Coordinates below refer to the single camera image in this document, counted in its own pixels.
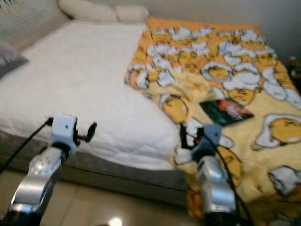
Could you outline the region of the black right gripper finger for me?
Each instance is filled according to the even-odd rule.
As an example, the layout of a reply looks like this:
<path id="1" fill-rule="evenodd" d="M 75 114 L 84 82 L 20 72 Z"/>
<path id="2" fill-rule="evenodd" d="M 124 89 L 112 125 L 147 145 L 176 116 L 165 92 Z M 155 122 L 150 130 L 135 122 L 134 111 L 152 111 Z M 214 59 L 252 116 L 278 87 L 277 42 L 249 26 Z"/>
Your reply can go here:
<path id="1" fill-rule="evenodd" d="M 179 127 L 179 138 L 180 138 L 181 148 L 189 149 L 189 143 L 187 140 L 189 134 L 187 133 L 185 123 L 179 123 L 178 127 Z"/>

